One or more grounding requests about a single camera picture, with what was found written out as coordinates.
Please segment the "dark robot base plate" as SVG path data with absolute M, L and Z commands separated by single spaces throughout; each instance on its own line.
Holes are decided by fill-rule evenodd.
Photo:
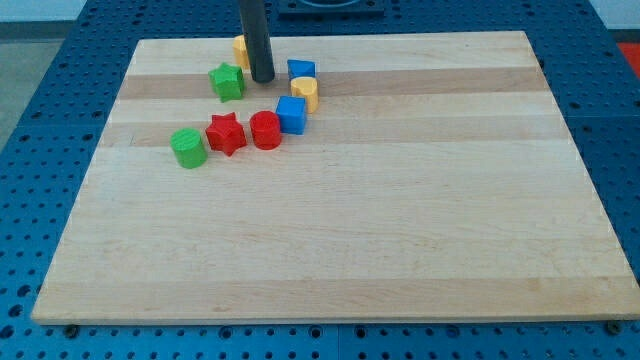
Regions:
M 382 16 L 386 0 L 276 0 L 278 16 L 283 19 L 319 16 Z

